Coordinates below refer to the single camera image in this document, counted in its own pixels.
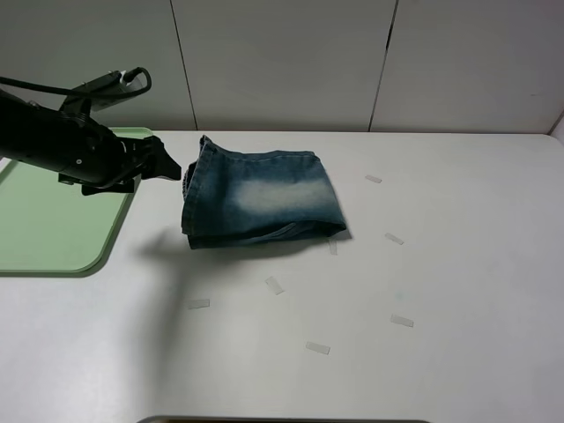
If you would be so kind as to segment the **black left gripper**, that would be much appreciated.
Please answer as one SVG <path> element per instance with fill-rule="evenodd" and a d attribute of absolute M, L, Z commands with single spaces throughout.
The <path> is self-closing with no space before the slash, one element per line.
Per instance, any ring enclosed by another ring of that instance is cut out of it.
<path fill-rule="evenodd" d="M 58 173 L 57 181 L 80 185 L 83 196 L 132 193 L 135 179 L 181 180 L 181 166 L 155 136 L 114 137 L 110 144 L 96 145 Z"/>

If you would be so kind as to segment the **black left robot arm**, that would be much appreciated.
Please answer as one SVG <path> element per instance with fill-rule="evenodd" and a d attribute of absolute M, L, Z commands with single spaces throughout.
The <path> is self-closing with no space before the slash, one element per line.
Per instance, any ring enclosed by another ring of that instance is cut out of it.
<path fill-rule="evenodd" d="M 155 136 L 119 137 L 89 115 L 32 105 L 1 92 L 1 155 L 79 184 L 85 196 L 131 193 L 135 180 L 179 181 L 182 169 Z"/>

